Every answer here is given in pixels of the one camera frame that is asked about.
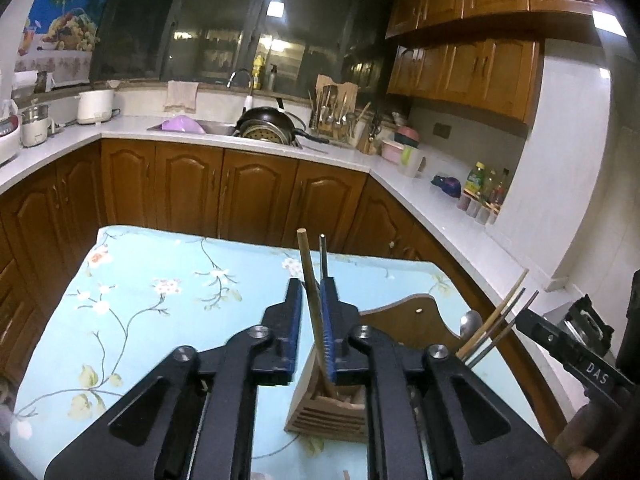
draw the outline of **floral tablecloth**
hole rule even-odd
[[[329,272],[341,300],[361,311],[427,292],[457,333],[468,310],[430,263],[330,255]],[[282,301],[290,277],[302,277],[295,250],[128,226],[101,229],[33,352],[17,394],[12,449],[43,478],[49,462],[173,348],[223,345]],[[296,378],[312,341],[305,307]],[[474,371],[542,434],[496,350]],[[295,383],[259,389],[252,463],[258,478],[342,480],[347,470],[364,480],[363,444],[285,433],[294,389]]]

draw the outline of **hanging towel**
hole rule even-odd
[[[184,110],[187,113],[195,113],[197,93],[197,82],[169,81],[166,88],[164,111]]]

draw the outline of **faucet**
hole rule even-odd
[[[226,83],[226,87],[231,88],[231,83],[239,72],[244,72],[249,76],[249,95],[244,99],[244,107],[242,107],[242,114],[244,115],[247,110],[254,107],[254,75],[245,68],[239,68],[232,73],[229,81]]]

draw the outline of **white appliance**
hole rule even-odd
[[[25,148],[32,148],[42,144],[49,136],[49,128],[52,127],[52,119],[46,117],[33,123],[22,124],[22,145]]]
[[[6,102],[0,120],[0,164],[13,158],[20,150],[21,117],[13,101]]]
[[[113,89],[91,90],[78,94],[78,124],[102,123],[111,119]]]

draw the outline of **pan handle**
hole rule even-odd
[[[312,140],[313,142],[319,142],[320,144],[328,144],[329,143],[329,139],[324,139],[322,137],[313,136],[313,135],[308,134],[307,132],[305,132],[303,130],[300,130],[299,128],[294,128],[293,129],[293,134],[305,137],[305,139]]]

